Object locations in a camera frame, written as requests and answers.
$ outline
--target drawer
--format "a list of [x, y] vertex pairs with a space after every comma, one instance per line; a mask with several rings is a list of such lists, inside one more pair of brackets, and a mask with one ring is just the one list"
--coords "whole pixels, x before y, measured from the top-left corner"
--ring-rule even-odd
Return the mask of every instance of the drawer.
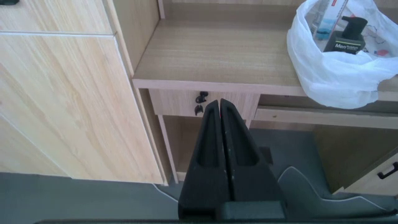
[[[187, 90], [156, 90], [150, 89], [150, 98], [157, 115], [173, 116], [195, 116], [195, 107], [198, 103], [195, 99], [200, 95], [200, 91]], [[205, 110], [208, 103], [224, 98], [232, 102], [238, 109], [243, 119], [253, 119], [259, 101], [259, 94], [252, 93], [228, 93], [228, 92], [208, 92], [206, 102], [201, 103]]]
[[331, 193], [398, 195], [398, 171], [377, 175], [398, 162], [398, 130], [317, 126], [314, 135]]
[[113, 33], [102, 0], [20, 0], [0, 6], [0, 31]]
[[357, 194], [398, 195], [398, 148], [381, 165], [345, 188]]

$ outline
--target wooden desk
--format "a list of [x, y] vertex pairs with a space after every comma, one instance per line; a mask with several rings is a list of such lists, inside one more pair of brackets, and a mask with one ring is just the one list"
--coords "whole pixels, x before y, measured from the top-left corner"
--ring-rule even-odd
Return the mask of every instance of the wooden desk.
[[[361, 163], [364, 164], [361, 170], [367, 170], [367, 174], [387, 169], [390, 164], [385, 164], [383, 156], [398, 152], [393, 147], [398, 146], [398, 139], [392, 137], [398, 134], [398, 77], [382, 82], [379, 101], [364, 108], [338, 110], [319, 105], [305, 95], [287, 53], [286, 34], [297, 6], [255, 6], [249, 10], [247, 6], [217, 6], [214, 9], [209, 5], [177, 4], [177, 9], [183, 8], [183, 12], [197, 16], [186, 19], [188, 13], [175, 10], [172, 16], [181, 13], [184, 19], [161, 20], [133, 78], [143, 99], [152, 102], [148, 105], [152, 111], [147, 110], [147, 113], [154, 112], [159, 117], [175, 179], [185, 178], [200, 128], [201, 114], [195, 116], [193, 112], [197, 105], [195, 98], [200, 91], [208, 91], [208, 102], [220, 98], [232, 101], [249, 128], [316, 132], [323, 165], [332, 174], [326, 174], [332, 183], [332, 192], [347, 188], [350, 192], [398, 194], [396, 191], [386, 192], [385, 188], [352, 190], [365, 174], [335, 175], [335, 167], [339, 164], [335, 158], [345, 163], [355, 162], [358, 157], [353, 155], [358, 154], [347, 157], [345, 153], [351, 149], [345, 147], [357, 148], [359, 145], [341, 145], [340, 148], [345, 150], [339, 150], [339, 156], [332, 157], [331, 142], [323, 143], [327, 142], [325, 139], [338, 141], [332, 136], [336, 130], [330, 128], [336, 125], [345, 127], [346, 133], [355, 133], [345, 141], [358, 141], [362, 133], [388, 136], [383, 141], [389, 144], [380, 153], [364, 157], [366, 162]], [[250, 20], [250, 13], [261, 19], [239, 21], [228, 14], [242, 9], [240, 7], [244, 9], [243, 14], [247, 13], [245, 20]], [[195, 13], [202, 8], [208, 12], [205, 13], [208, 17], [214, 19], [210, 12], [219, 10], [230, 20], [219, 17], [217, 22], [207, 17], [199, 19], [199, 13]], [[362, 144], [374, 146], [373, 142], [378, 140], [381, 138], [372, 138], [366, 144], [367, 140], [363, 139]], [[346, 181], [340, 184], [339, 178]]]

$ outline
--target wooden shelf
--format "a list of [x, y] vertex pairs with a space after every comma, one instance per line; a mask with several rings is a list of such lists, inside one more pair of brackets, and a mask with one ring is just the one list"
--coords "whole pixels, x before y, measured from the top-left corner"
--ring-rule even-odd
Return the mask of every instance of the wooden shelf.
[[[284, 12], [280, 6], [263, 9], [265, 22], [161, 20], [134, 85], [306, 96], [286, 46], [295, 7], [283, 8]], [[398, 101], [398, 77], [379, 85], [379, 99]]]

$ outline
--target plastic package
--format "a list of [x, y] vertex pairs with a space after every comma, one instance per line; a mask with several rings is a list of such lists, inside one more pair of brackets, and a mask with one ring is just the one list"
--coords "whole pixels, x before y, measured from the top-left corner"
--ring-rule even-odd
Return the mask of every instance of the plastic package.
[[[349, 0], [342, 15], [368, 20], [363, 31], [365, 48], [356, 55], [322, 52], [305, 19], [318, 1], [301, 4], [287, 33], [287, 50], [304, 92], [335, 108], [354, 109], [375, 102], [379, 83], [398, 74], [398, 25], [373, 0]], [[336, 30], [343, 26], [339, 21]]]

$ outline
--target light wood grain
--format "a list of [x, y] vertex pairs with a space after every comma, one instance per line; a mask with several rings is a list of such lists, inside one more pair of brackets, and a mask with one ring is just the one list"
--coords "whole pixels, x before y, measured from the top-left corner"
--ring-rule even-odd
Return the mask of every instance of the light wood grain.
[[154, 107], [152, 106], [152, 102], [150, 100], [149, 91], [148, 89], [136, 89], [134, 93], [138, 105], [142, 105], [142, 111], [140, 111], [141, 118], [146, 128], [149, 142], [152, 146], [152, 151], [157, 159], [160, 174], [162, 174], [162, 177], [164, 178], [164, 185], [168, 185], [172, 176], [169, 155], [167, 154], [159, 119], [154, 113]]
[[114, 33], [102, 0], [20, 0], [0, 6], [0, 31]]
[[362, 111], [374, 113], [394, 113], [398, 114], [398, 102], [394, 101], [376, 101], [364, 107], [354, 110], [346, 110], [339, 108], [330, 108], [323, 106], [309, 97], [302, 96], [283, 96], [283, 95], [261, 95], [259, 106], [281, 106], [289, 108], [310, 108], [323, 110], [340, 110], [340, 111]]
[[0, 115], [0, 172], [67, 176]]
[[108, 0], [109, 14], [119, 34], [131, 76], [159, 21], [156, 0]]
[[[305, 96], [286, 50], [291, 21], [288, 16], [260, 24], [160, 21], [134, 84]], [[379, 99], [398, 101], [398, 77], [380, 84]]]
[[259, 106], [257, 121], [398, 129], [398, 114]]
[[398, 147], [393, 152], [394, 155], [389, 156], [382, 164], [370, 171], [357, 182], [353, 183], [345, 189], [345, 192], [357, 194], [377, 194], [377, 195], [398, 195], [398, 172], [391, 174], [385, 179], [380, 179], [377, 173], [386, 174], [393, 168], [393, 163], [398, 162]]
[[[150, 89], [150, 98], [154, 105], [155, 114], [174, 115], [174, 116], [197, 116], [202, 117], [203, 113], [195, 115], [196, 97], [199, 91], [185, 90], [154, 90]], [[232, 102], [238, 109], [243, 119], [252, 119], [256, 112], [257, 103], [260, 95], [251, 93], [220, 93], [209, 92], [206, 102], [201, 103], [203, 110], [212, 101], [224, 98]]]
[[158, 115], [158, 117], [167, 148], [167, 153], [169, 155], [174, 181], [178, 183], [176, 167], [178, 167], [178, 163], [180, 160], [180, 151], [183, 150], [182, 148], [183, 129], [181, 122], [183, 118], [178, 116], [162, 116], [162, 115]]
[[163, 183], [114, 37], [0, 42], [0, 113], [65, 173]]
[[398, 130], [319, 126], [314, 133], [332, 193], [345, 192], [372, 170], [383, 169], [377, 167], [394, 155], [398, 146]]
[[[106, 10], [109, 20], [114, 26], [117, 34], [119, 51], [123, 64], [127, 67], [127, 75], [131, 80], [135, 66], [140, 59], [143, 49], [152, 35], [157, 23], [155, 4], [153, 1], [106, 1]], [[131, 14], [141, 8], [145, 13]], [[157, 160], [160, 174], [164, 179], [164, 184], [168, 185], [172, 175], [169, 157], [159, 126], [159, 120], [154, 114], [152, 103], [150, 102], [149, 92], [144, 89], [132, 88], [137, 105], [141, 114], [142, 121], [149, 138], [152, 151]]]

